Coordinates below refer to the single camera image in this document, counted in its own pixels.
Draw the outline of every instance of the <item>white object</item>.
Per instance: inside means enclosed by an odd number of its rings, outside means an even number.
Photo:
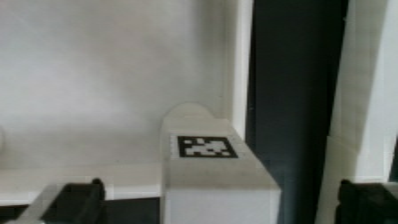
[[[183,136],[196,142],[183,143]],[[215,157],[206,152],[197,157],[181,157],[180,146],[201,145],[201,140],[219,142],[215,145],[226,150],[220,140],[208,140],[210,137],[227,139],[238,158]],[[279,186],[229,121],[215,119],[196,104],[181,105],[165,117],[162,152],[164,224],[275,224]]]
[[[398,134],[398,1],[352,0],[316,224],[334,223],[341,179],[386,182]]]

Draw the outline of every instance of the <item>white surface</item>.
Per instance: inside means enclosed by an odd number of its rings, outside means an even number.
[[[251,7],[251,0],[0,2],[0,200],[36,176],[158,163],[162,117],[183,102],[243,136]]]
[[[107,200],[160,197],[160,163],[0,170],[0,206],[30,204],[46,186],[100,178]]]
[[[398,134],[398,2],[350,1],[318,224],[334,223],[341,179],[386,182]]]
[[[164,223],[275,224],[281,189],[268,171],[227,120],[210,118],[208,113],[188,116],[190,110],[199,110],[192,104],[180,106],[164,121]],[[227,136],[238,158],[174,157],[178,135]]]

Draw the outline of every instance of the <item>white block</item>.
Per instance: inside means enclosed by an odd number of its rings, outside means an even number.
[[[204,137],[204,142],[224,136],[238,158],[183,157],[180,136]],[[162,141],[164,223],[275,224],[281,189],[229,122],[208,116],[172,117]]]

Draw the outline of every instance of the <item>dark panel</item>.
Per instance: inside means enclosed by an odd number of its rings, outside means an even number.
[[[256,0],[247,142],[283,187],[279,224],[315,223],[347,1]]]
[[[396,144],[395,144],[395,160],[393,160],[389,181],[398,182],[398,138],[396,138]]]

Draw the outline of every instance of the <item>white wall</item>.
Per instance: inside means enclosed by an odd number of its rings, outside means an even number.
[[[0,167],[155,161],[171,108],[227,116],[229,4],[0,2]]]
[[[398,134],[398,2],[352,0],[318,224],[334,223],[341,179],[386,182]]]

